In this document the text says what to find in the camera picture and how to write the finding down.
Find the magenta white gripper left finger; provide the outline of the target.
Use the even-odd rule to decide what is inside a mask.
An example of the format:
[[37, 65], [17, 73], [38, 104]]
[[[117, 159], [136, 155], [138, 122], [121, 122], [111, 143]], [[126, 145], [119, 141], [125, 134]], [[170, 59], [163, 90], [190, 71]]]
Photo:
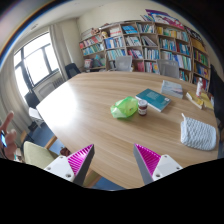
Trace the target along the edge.
[[68, 157], [58, 156], [45, 171], [82, 186], [94, 154], [94, 145], [91, 144]]

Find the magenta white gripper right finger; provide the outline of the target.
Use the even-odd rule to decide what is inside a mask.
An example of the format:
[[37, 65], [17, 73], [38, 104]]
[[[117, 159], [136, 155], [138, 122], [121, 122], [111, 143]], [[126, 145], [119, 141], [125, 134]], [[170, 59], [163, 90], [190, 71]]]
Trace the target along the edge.
[[182, 169], [169, 155], [159, 155], [139, 144], [134, 145], [133, 154], [145, 185]]

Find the person's hand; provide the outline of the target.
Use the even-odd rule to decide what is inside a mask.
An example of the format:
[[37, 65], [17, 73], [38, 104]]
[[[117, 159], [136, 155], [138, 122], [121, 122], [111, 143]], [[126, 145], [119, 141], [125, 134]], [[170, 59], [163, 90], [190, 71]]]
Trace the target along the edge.
[[17, 137], [17, 133], [15, 129], [10, 131], [7, 130], [8, 125], [12, 121], [14, 117], [14, 112], [10, 111], [5, 119], [5, 121], [0, 126], [0, 133], [4, 132], [6, 145], [0, 141], [0, 157], [8, 160], [14, 160], [14, 153], [17, 149], [17, 145], [15, 144], [15, 140]]

